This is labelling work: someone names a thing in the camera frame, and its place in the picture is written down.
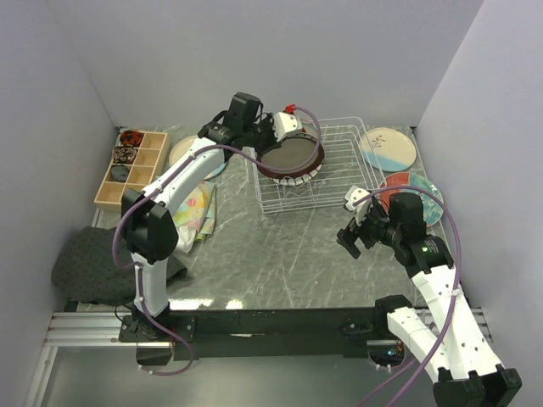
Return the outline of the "maroon rim beige plate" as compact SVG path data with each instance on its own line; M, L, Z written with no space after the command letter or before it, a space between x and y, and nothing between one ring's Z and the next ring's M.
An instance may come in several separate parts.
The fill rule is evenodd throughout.
M316 142L314 137L304 133L287 138L280 148L257 157L259 162L273 170L259 166L256 169L268 179L302 176L323 164L324 148L322 144L316 148Z

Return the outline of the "blue striped white plate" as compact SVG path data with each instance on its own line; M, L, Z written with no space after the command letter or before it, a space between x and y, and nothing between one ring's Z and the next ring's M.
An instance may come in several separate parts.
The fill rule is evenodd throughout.
M315 178L320 172L321 168L322 168L322 164L318 165L314 170L311 170L310 172L303 174L302 176L296 176L296 177L285 176L284 178L281 178L281 179L271 178L271 181L273 181L275 184L278 184L280 186L299 187L311 181L313 178Z

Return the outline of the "red teal floral plate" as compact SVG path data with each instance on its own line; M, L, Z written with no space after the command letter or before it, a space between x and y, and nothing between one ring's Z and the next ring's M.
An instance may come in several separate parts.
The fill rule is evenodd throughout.
M397 172L389 175L385 178L384 182L380 185L380 188L407 185L411 187L419 187L426 192L431 193L441 202L444 201L440 190L426 177L413 174L410 172ZM412 192L421 197L423 202L423 219L427 224L427 227L435 225L442 217L443 209L429 196L412 190L390 190L382 192L379 195L379 199L383 202L385 210L389 209L389 199L393 193L397 192Z

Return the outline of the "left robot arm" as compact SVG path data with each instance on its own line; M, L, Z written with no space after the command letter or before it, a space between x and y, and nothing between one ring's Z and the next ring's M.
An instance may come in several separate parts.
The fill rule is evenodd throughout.
M174 215L198 184L234 154L244 155L246 147L276 147L273 118L261 118L262 109L256 96L236 93L228 109L203 125L189 150L166 173L122 197L111 252L120 269L135 272L134 304L144 314L139 330L149 340L164 338L170 329L162 314L170 308L166 280L167 262L178 242Z

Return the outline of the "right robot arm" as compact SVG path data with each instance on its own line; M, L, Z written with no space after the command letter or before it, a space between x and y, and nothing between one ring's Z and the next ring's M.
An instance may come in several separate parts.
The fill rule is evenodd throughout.
M438 406L507 406L522 387L514 368L506 368L488 344L467 303L460 283L460 254L452 256L445 242L427 232L423 219L424 191L393 187L388 206L380 191L353 186L344 206L353 213L337 234L338 243L353 258L381 243L393 249L396 260L422 294L436 327L431 329L402 296L375 303L372 328L383 338L398 338L418 361L413 372L426 372Z

